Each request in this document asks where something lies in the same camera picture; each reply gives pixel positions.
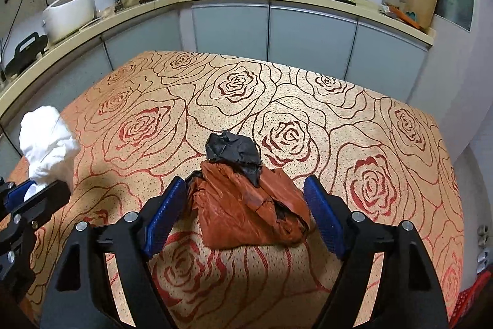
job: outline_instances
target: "white towel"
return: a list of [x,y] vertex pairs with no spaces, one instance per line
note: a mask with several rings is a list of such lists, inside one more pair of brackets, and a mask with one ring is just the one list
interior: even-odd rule
[[21,122],[19,142],[29,162],[29,187],[24,201],[53,183],[62,180],[73,191],[73,164],[80,151],[79,143],[52,106],[42,106],[26,113]]

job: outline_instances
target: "crumpled bag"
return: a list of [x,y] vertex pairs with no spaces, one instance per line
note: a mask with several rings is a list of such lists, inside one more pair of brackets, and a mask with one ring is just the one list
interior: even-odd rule
[[24,201],[55,180],[67,183],[73,191],[73,165],[80,145],[72,136],[60,113],[52,106],[42,106],[26,113],[21,122],[19,145],[29,162],[32,184]]
[[191,179],[186,212],[198,211],[207,247],[295,246],[307,237],[310,211],[282,169],[263,166],[258,188],[229,165],[204,161],[201,169],[203,177]]
[[227,130],[221,135],[212,133],[206,143],[206,155],[211,162],[230,165],[258,187],[262,160],[251,138]]

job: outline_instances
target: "blue gripper pad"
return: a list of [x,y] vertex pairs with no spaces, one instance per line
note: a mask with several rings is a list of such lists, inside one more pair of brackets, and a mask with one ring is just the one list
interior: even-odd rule
[[185,181],[175,177],[164,193],[165,199],[147,226],[144,253],[151,258],[161,252],[169,232],[183,212],[187,201]]
[[24,196],[26,195],[29,187],[31,187],[31,184],[35,184],[35,182],[32,180],[27,180],[8,192],[6,199],[3,200],[3,204],[5,205],[5,209],[7,211],[12,212],[24,202]]
[[305,179],[303,191],[325,246],[331,253],[336,254],[338,259],[342,259],[347,251],[343,225],[349,215],[349,209],[341,198],[328,195],[316,176]]

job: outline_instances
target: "black appliance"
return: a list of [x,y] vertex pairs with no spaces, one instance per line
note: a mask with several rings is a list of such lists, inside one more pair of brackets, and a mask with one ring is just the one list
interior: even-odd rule
[[[33,40],[33,42],[21,50],[21,48],[31,40]],[[39,53],[44,55],[47,45],[48,37],[46,35],[39,36],[37,32],[32,33],[29,37],[22,40],[15,48],[14,57],[5,67],[5,76],[12,77],[15,74],[22,73],[29,65],[36,61],[36,57]]]

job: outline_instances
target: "tablecloth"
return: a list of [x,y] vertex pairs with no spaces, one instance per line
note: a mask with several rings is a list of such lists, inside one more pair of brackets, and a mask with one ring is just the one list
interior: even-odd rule
[[[28,298],[39,315],[56,258],[73,226],[113,223],[199,168],[211,132],[255,140],[263,162],[299,188],[317,175],[326,190],[376,222],[411,220],[431,256],[451,315],[462,276],[458,187],[434,119],[357,85],[241,57],[145,52],[62,112],[82,151],[71,201],[41,230]],[[26,179],[23,158],[10,179]],[[107,257],[119,313],[131,322],[116,264]],[[377,255],[357,322],[378,289]],[[297,248],[206,248],[196,220],[180,220],[149,263],[180,328],[310,327],[340,262],[316,228]]]

